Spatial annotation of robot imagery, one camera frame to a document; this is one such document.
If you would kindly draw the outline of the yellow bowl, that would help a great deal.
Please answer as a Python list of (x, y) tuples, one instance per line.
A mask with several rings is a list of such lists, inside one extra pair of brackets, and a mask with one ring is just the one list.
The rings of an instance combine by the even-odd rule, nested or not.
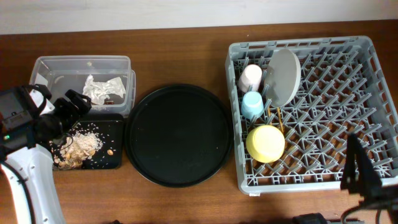
[(284, 153), (285, 138), (282, 132), (271, 125), (261, 125), (251, 130), (246, 138), (246, 149), (253, 159), (271, 163)]

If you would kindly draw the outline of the white napkin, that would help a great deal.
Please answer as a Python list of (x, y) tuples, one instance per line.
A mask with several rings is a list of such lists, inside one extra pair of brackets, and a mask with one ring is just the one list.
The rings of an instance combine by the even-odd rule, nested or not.
[(126, 89), (120, 77), (112, 78), (106, 82), (95, 82), (93, 75), (89, 75), (83, 87), (83, 94), (91, 98), (96, 105), (103, 105), (110, 95), (123, 97)]

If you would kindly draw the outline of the gold snack wrapper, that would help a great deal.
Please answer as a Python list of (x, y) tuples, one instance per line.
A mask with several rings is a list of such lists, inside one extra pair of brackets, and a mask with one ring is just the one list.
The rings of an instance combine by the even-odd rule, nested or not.
[(114, 101), (113, 100), (105, 101), (104, 105), (114, 105)]

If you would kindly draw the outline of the pink cup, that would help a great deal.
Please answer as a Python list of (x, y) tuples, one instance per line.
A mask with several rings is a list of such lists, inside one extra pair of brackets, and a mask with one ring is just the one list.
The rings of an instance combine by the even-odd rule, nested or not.
[(249, 91), (250, 86), (252, 87), (252, 91), (258, 91), (259, 85), (261, 83), (261, 78), (261, 67), (255, 64), (248, 65), (243, 70), (238, 80), (238, 87), (244, 93)]

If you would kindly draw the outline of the grey plate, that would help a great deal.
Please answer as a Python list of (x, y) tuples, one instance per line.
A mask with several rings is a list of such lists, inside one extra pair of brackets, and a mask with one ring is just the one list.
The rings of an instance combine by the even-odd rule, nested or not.
[(271, 99), (271, 106), (280, 108), (290, 103), (299, 89), (300, 79), (300, 62), (292, 51), (282, 49), (273, 53), (264, 79), (269, 86), (266, 98)]

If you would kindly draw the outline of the blue cup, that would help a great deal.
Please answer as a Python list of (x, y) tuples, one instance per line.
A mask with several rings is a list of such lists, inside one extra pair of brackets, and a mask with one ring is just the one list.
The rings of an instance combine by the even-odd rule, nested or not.
[(260, 117), (264, 112), (262, 96), (257, 91), (248, 91), (244, 94), (241, 103), (241, 113), (246, 119)]

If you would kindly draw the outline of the wooden chopstick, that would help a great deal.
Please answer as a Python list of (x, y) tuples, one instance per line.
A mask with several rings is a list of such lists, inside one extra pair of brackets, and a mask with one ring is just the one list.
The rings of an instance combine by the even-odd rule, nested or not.
[(278, 115), (278, 119), (279, 119), (279, 126), (280, 126), (280, 131), (282, 132), (282, 134), (284, 134), (284, 126), (283, 126), (283, 122), (282, 122), (282, 116), (281, 116), (281, 112), (280, 112), (280, 108), (277, 108), (277, 115)]
[(267, 108), (267, 114), (268, 114), (268, 125), (272, 125), (272, 114), (271, 114), (271, 110), (270, 110), (270, 106), (268, 106)]

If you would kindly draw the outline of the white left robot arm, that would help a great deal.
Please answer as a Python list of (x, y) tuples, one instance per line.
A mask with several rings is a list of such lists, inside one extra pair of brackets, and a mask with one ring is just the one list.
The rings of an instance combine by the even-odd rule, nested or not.
[(65, 223), (53, 179), (49, 144), (63, 144), (91, 109), (91, 99), (74, 90), (50, 102), (45, 85), (1, 92), (1, 170), (11, 187), (19, 223)]

